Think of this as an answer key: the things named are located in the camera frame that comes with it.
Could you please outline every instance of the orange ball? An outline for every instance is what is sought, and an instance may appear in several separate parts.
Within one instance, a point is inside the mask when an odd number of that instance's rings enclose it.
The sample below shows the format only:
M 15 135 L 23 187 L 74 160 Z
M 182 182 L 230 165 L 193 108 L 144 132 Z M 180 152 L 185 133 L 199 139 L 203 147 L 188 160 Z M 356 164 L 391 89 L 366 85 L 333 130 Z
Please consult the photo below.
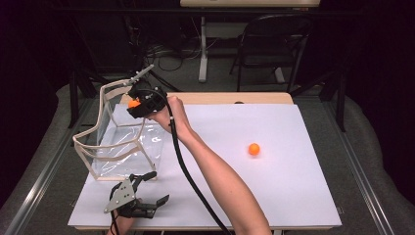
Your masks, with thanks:
M 138 101 L 138 100 L 130 100 L 129 102 L 128 102 L 128 108 L 130 109 L 130 108 L 134 108 L 134 107 L 137 107 L 137 106 L 139 106 L 140 105 L 140 101 Z
M 254 156 L 259 154 L 259 150 L 260 150 L 259 145 L 257 145 L 256 143 L 252 143 L 250 147 L 248 148 L 248 152 L 250 153 L 250 155 L 254 155 Z

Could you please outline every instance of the chair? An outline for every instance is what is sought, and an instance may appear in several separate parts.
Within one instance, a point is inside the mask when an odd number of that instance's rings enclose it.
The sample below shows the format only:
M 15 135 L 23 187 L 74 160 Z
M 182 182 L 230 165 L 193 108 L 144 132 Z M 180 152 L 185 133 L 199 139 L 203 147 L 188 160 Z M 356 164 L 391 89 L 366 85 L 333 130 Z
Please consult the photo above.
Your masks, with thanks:
M 240 91 L 242 68 L 293 68 L 288 82 L 290 92 L 296 78 L 298 58 L 303 40 L 308 36 L 312 22 L 302 15 L 266 15 L 247 24 L 239 36 L 238 54 L 231 71 L 238 61 L 238 88 Z

